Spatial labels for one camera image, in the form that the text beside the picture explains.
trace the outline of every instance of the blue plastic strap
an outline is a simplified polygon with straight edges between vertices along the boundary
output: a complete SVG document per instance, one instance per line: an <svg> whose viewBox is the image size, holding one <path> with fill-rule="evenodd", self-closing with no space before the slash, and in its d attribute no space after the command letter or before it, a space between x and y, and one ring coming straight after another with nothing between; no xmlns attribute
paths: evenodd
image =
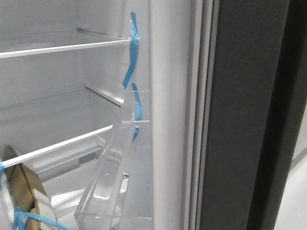
<svg viewBox="0 0 307 230"><path fill-rule="evenodd" d="M24 218L29 217L32 219L37 219L38 221L44 222L48 225L54 226L58 229L63 230L70 230L69 228L65 227L64 225L57 223L56 221L53 221L51 219L48 219L47 217L44 217L39 214L30 213L30 212L23 212L21 207L15 206L14 207L14 227L13 230L25 230L25 222Z"/></svg>
<svg viewBox="0 0 307 230"><path fill-rule="evenodd" d="M130 65L127 70L126 76L123 81L123 86L126 89L129 81L132 77L132 74L135 69L136 62L138 60L139 55L139 32L138 32L138 26L136 23L136 15L135 12L130 13L131 16L131 41L130 41Z"/></svg>
<svg viewBox="0 0 307 230"><path fill-rule="evenodd" d="M0 182L1 182L1 179L2 179L3 172L4 172L4 166L0 161Z"/></svg>
<svg viewBox="0 0 307 230"><path fill-rule="evenodd" d="M142 104L140 100L140 95L138 92L138 86L132 83L132 88L134 91L135 103L134 103L134 120L141 121L143 117Z"/></svg>
<svg viewBox="0 0 307 230"><path fill-rule="evenodd" d="M134 120L141 121L143 117L142 104L140 100L140 95L138 92L138 87L135 83L132 83L132 88L134 91L135 103L134 103ZM140 132L140 127L135 127L132 142L135 141L136 137Z"/></svg>

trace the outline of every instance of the glass shelf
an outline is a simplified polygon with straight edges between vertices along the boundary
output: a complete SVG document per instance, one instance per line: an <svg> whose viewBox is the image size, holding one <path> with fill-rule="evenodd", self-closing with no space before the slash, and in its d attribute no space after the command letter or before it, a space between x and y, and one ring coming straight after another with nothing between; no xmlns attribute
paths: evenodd
<svg viewBox="0 0 307 230"><path fill-rule="evenodd" d="M129 43L129 39L82 30L7 35L0 38L0 58Z"/></svg>
<svg viewBox="0 0 307 230"><path fill-rule="evenodd" d="M119 113L117 105L90 89L0 107L0 123L5 124L0 150L4 152L10 145L34 158L105 133L117 121ZM9 166L16 160L3 164Z"/></svg>

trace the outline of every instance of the white shelf edge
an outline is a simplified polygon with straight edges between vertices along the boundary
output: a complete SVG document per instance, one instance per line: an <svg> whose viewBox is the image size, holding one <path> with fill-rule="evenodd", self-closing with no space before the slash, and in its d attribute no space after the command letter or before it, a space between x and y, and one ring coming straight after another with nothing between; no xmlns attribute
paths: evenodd
<svg viewBox="0 0 307 230"><path fill-rule="evenodd" d="M88 138L92 138L94 136L97 136L97 135L100 135L102 133L105 133L105 132L111 130L112 127L113 127L113 125L110 125L110 126L107 126L107 127L104 127L104 128L98 129L98 130L95 130L93 132L89 132L89 133L83 134L81 136L78 136L78 137L75 137L75 138L71 138L71 139L65 140L63 142L60 142L60 143L57 143L57 144L54 144L54 145L51 145L51 146L48 146L48 147L45 147L45 148L33 151L33 152L30 152L30 153L27 153L25 155L9 159L7 161L2 162L2 165L5 168L8 168L8 167L14 166L16 164L23 163L23 162L25 162L27 160L30 160L30 159L33 159L35 157L42 156L44 154L53 152L53 151L55 151L57 149L63 148L63 147L68 146L68 145L71 145L71 144L76 143L78 141L85 140L85 139L88 139Z"/></svg>
<svg viewBox="0 0 307 230"><path fill-rule="evenodd" d="M125 39L125 40L109 41L109 42L96 42L96 43L87 43L87 44L78 44L78 45L69 45L69 46L56 46L56 47L48 47L48 48L40 48L40 49L10 51L10 52L0 53L0 58L12 58L12 57L27 56L27 55L35 55L35 54L69 51L69 50L76 50L76 49L88 49L88 48L95 48L95 47L115 46L115 45L121 45L121 44L129 44L129 43L130 43L130 39Z"/></svg>

